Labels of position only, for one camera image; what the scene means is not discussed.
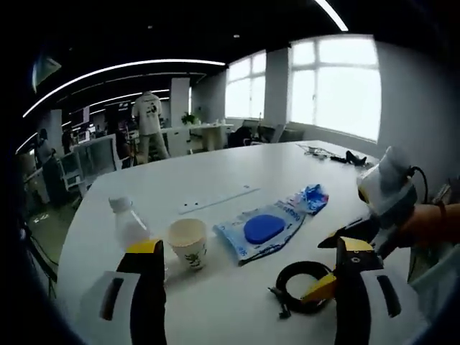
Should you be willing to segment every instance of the blue sponge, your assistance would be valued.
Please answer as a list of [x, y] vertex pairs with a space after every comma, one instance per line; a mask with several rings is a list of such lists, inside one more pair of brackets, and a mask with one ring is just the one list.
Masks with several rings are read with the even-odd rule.
[[249, 243], [262, 244], [278, 235], [285, 228], [282, 218], [261, 214], [248, 220], [244, 225], [244, 236]]

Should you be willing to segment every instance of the window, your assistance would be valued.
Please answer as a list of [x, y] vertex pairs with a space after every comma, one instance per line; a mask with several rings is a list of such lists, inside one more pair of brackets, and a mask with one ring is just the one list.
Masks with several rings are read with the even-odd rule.
[[225, 90], [225, 117], [264, 117], [266, 63], [265, 52], [259, 52], [229, 66]]
[[377, 141], [381, 84], [371, 37], [293, 43], [290, 120]]

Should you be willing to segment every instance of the office desk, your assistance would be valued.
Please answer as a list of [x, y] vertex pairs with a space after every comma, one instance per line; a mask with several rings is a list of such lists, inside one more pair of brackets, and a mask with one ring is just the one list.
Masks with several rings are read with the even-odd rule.
[[[298, 143], [340, 155], [346, 151], [324, 142]], [[280, 305], [267, 287], [293, 262], [311, 260], [333, 267], [336, 250], [317, 246], [332, 231], [367, 212], [358, 198], [358, 173], [352, 165], [306, 156], [296, 143], [288, 142], [189, 155], [101, 176], [70, 225], [57, 274], [58, 305], [74, 321], [82, 294], [104, 271], [116, 269], [124, 253], [115, 240], [115, 219], [107, 199], [126, 195], [155, 236], [163, 237], [179, 218], [198, 218], [208, 227], [208, 265], [200, 272], [185, 271], [165, 245], [169, 344], [333, 344], [335, 302], [318, 315], [294, 313], [289, 320], [279, 321]], [[330, 195], [328, 205], [279, 252], [238, 267], [211, 227], [311, 183], [324, 187]], [[184, 202], [222, 196], [242, 185], [260, 190], [178, 214]], [[409, 257], [409, 249], [397, 249], [385, 260], [385, 267], [407, 277]]]
[[225, 131], [233, 127], [233, 124], [191, 124], [180, 127], [161, 128], [161, 133], [166, 134], [167, 148], [171, 157], [181, 157], [188, 154], [190, 130], [200, 129], [203, 133], [203, 148], [207, 151], [221, 150], [226, 143]]

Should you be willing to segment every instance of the white t-shirt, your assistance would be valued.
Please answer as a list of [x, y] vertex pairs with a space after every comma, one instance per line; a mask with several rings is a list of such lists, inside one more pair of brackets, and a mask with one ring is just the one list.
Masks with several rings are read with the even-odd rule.
[[144, 92], [132, 107], [132, 116], [139, 117], [139, 134], [150, 135], [160, 132], [161, 100], [150, 91]]

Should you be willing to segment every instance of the bottle cap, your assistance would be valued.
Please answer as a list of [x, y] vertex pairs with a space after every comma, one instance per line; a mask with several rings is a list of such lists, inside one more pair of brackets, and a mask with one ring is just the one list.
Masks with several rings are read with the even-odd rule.
[[114, 213], [123, 212], [129, 209], [132, 205], [132, 201], [127, 196], [121, 198], [109, 198], [110, 207]]

